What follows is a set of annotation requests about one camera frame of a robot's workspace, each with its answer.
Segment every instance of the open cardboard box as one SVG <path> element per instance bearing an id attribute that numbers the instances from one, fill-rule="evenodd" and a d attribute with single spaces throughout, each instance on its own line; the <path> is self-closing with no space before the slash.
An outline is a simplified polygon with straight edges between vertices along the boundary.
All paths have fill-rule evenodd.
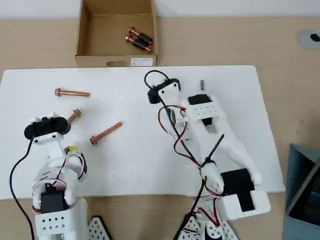
<path id="1" fill-rule="evenodd" d="M 125 40 L 132 26 L 153 39 L 151 53 Z M 157 44 L 153 0 L 82 0 L 75 56 L 80 68 L 155 66 Z"/>

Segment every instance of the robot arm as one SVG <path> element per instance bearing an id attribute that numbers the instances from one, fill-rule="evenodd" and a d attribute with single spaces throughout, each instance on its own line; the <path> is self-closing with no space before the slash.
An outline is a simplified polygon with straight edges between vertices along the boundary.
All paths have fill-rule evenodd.
<path id="1" fill-rule="evenodd" d="M 150 89 L 149 101 L 156 104 L 161 98 L 176 100 L 180 90 L 179 80 L 168 79 L 165 83 Z M 181 128 L 180 125 L 186 122 L 187 133 L 182 139 L 191 137 L 198 143 L 200 159 L 197 160 L 201 165 L 200 174 L 206 179 L 207 188 L 221 195 L 217 200 L 221 218 L 239 219 L 269 212 L 271 206 L 267 193 L 255 190 L 262 182 L 262 175 L 245 146 L 229 126 L 226 114 L 216 97 L 198 94 L 188 97 L 181 104 L 185 109 L 184 117 L 180 116 L 179 109 L 171 108 L 176 116 L 176 128 Z M 224 138 L 216 152 L 228 157 L 241 169 L 221 173 L 214 161 L 205 162 L 222 135 Z"/>
<path id="2" fill-rule="evenodd" d="M 77 186 L 87 174 L 87 163 L 81 150 L 63 148 L 63 135 L 70 123 L 51 114 L 35 118 L 24 135 L 34 144 L 48 147 L 44 167 L 38 172 L 32 187 L 32 209 L 36 213 L 36 233 L 39 240 L 88 240 L 87 203 L 77 195 Z"/>

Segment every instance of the label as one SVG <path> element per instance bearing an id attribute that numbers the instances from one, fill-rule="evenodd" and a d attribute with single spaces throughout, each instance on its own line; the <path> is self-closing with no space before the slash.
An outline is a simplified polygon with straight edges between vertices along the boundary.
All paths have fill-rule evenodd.
<path id="1" fill-rule="evenodd" d="M 135 57 L 131 58 L 131 67 L 152 67 L 154 60 L 152 58 Z"/>

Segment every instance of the wooden table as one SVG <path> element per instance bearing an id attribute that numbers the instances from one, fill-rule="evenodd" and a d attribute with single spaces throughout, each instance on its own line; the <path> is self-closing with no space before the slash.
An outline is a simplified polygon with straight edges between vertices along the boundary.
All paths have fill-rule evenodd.
<path id="1" fill-rule="evenodd" d="M 319 148 L 320 51 L 301 48 L 296 35 L 320 32 L 320 18 L 160 19 L 158 27 L 159 66 L 256 66 L 284 177 L 289 143 Z M 0 75 L 6 69 L 77 67 L 76 20 L 0 21 L 0 33 Z M 269 198 L 270 213 L 232 222 L 240 239 L 282 239 L 285 194 Z M 31 214 L 31 201 L 22 203 Z M 88 204 L 89 217 L 102 215 L 115 240 L 171 240 L 192 198 L 91 197 Z M 2 237 L 30 239 L 14 201 L 2 200 L 0 207 Z"/>

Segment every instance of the white foam board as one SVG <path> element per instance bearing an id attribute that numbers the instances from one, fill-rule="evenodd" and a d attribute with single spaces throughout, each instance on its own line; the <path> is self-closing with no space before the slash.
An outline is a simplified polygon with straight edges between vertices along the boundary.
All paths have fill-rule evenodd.
<path id="1" fill-rule="evenodd" d="M 73 124 L 62 144 L 84 151 L 88 177 L 79 188 L 81 195 L 197 195 L 201 184 L 198 169 L 174 153 L 174 139 L 162 131 L 157 121 L 161 105 L 148 101 L 144 75 L 151 69 L 178 78 L 181 99 L 203 93 L 203 79 L 205 93 L 218 98 L 234 133 L 259 167 L 263 183 L 258 189 L 285 190 L 254 66 L 24 69 L 5 71 L 0 85 L 0 199 L 12 197 L 6 183 L 13 165 L 26 152 L 29 141 L 24 129 L 29 120 L 50 112 L 68 118 L 76 108 L 83 116 Z M 149 80 L 152 83 L 161 79 L 153 73 Z M 91 97 L 57 97 L 56 88 L 91 92 Z M 121 128 L 98 145 L 91 145 L 91 135 L 118 121 L 123 121 Z M 34 178 L 46 156 L 48 149 L 34 144 L 28 158 L 16 169 L 13 188 L 19 198 L 32 196 Z M 223 157 L 215 160 L 221 171 L 237 168 Z"/>

